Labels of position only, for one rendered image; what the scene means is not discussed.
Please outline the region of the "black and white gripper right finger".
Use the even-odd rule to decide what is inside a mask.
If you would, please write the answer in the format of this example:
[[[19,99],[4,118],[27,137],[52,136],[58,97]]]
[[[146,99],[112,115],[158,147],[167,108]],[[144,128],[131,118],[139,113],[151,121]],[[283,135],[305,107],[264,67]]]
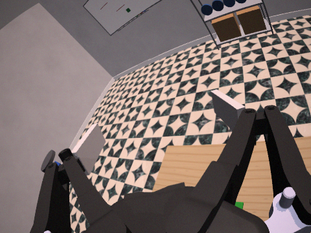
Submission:
[[[217,161],[169,215],[167,233],[206,233],[223,200],[235,205],[256,146],[264,135],[270,162],[273,202],[270,233],[311,233],[311,175],[279,108],[245,108],[219,90],[211,91],[214,112],[232,130]]]

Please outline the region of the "green flat plate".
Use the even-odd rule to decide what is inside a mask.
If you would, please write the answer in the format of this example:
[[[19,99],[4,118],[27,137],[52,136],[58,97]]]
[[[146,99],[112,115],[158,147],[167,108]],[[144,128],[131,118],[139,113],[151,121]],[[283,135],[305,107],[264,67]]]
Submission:
[[[235,206],[237,206],[237,207],[243,209],[244,203],[243,203],[243,202],[236,202],[236,203],[235,203]]]

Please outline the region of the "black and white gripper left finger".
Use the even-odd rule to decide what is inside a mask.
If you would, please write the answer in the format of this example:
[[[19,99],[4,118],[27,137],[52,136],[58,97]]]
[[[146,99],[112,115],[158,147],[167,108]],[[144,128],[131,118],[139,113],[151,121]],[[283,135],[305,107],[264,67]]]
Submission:
[[[71,233],[70,182],[93,233],[132,233],[87,177],[105,143],[98,123],[93,124],[72,151],[59,152],[63,164],[46,167],[30,233]]]

